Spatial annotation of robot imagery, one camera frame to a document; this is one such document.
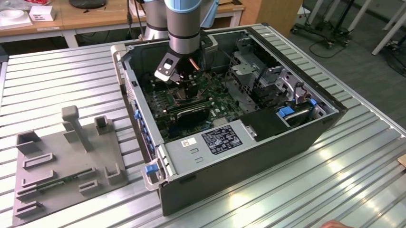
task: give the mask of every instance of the wooden cabinet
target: wooden cabinet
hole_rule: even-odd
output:
[[[289,36],[303,0],[239,0],[246,7],[241,25],[266,22]]]

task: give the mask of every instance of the gray 3d printed holder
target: gray 3d printed holder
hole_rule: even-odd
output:
[[[82,126],[76,106],[62,109],[67,132],[18,134],[15,226],[123,187],[124,162],[112,120]]]

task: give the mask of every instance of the label sticker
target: label sticker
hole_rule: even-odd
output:
[[[38,31],[59,30],[59,27],[38,28]]]
[[[196,140],[195,140],[195,138],[190,138],[187,140],[183,140],[180,143],[182,143],[183,147],[187,147],[190,145],[194,145],[196,143]]]
[[[202,134],[213,154],[219,154],[242,145],[242,141],[230,125]]]

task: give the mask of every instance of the hand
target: hand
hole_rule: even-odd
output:
[[[326,222],[321,228],[354,228],[354,227],[349,227],[343,223],[331,220],[331,221]]]

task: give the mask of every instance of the white box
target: white box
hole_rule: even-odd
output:
[[[295,24],[302,24],[305,25],[307,19],[310,17],[310,11],[307,9],[303,8],[303,6],[301,6],[299,11],[298,11],[298,16],[295,19]]]
[[[34,21],[54,21],[55,10],[52,6],[32,6],[30,11],[30,17]]]
[[[31,23],[27,12],[24,12],[23,17],[20,17],[19,19],[15,19],[15,20],[0,19],[0,30],[14,29],[14,28],[19,28],[19,27],[31,26],[31,25],[32,25],[32,23]]]

